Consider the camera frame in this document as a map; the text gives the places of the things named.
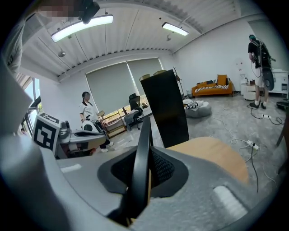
rectangular light fixture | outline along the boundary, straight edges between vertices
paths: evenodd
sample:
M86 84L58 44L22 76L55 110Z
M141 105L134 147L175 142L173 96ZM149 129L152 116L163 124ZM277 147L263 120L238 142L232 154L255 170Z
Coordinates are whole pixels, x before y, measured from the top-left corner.
M109 24L113 22L113 16L112 15L104 15L104 16L98 16L91 19L91 21L88 24L84 24L82 21L71 24L67 27L64 27L63 29L55 32L51 35L51 38L54 42L58 42L59 40L69 36L70 34L73 34L75 32L84 30L86 28L95 27L99 25Z
M174 31L174 32L179 33L179 34L184 35L184 36L186 36L186 35L189 34L188 31L185 31L185 30L183 30L183 29L181 29L181 28L179 28L179 27L176 27L176 26L174 26L174 25L172 25L172 24L170 24L170 23L164 23L164 24L162 25L162 27L163 27L164 29L167 29L167 30L170 30L170 31Z

round wooden tabletop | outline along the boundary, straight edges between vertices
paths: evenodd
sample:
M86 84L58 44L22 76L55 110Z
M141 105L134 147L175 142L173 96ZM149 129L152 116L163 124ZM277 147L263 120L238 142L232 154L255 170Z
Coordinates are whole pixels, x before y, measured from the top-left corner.
M214 162L241 182L249 183L249 174L243 158L219 139L199 137L168 149Z

smoke detector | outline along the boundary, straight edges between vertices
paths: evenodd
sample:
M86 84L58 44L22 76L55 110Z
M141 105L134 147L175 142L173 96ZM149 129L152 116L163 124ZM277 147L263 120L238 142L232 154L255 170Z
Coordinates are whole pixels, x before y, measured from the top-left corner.
M60 52L58 53L58 57L60 57L60 58L64 57L65 55L66 55L66 52L65 52L65 51L60 51Z

white corrugated ceiling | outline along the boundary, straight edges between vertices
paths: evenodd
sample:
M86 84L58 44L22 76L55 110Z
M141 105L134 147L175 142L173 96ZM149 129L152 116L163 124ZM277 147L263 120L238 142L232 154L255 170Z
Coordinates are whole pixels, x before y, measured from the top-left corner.
M56 76L87 62L116 52L131 50L176 51L191 40L222 24L241 17L238 0L98 0L96 16L112 14L112 24L89 28L55 43L51 34L66 23L48 23L24 46L23 58ZM36 28L31 20L26 29ZM184 37L161 26L164 22L189 32ZM66 55L58 57L60 51Z

white shorts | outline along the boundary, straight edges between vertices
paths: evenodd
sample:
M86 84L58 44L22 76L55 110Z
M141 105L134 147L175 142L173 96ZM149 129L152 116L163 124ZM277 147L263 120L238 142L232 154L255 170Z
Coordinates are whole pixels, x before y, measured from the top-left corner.
M261 67L258 67L255 70L256 70L255 71L255 85L262 87L262 86L264 86L263 78L262 78L262 69L261 69Z

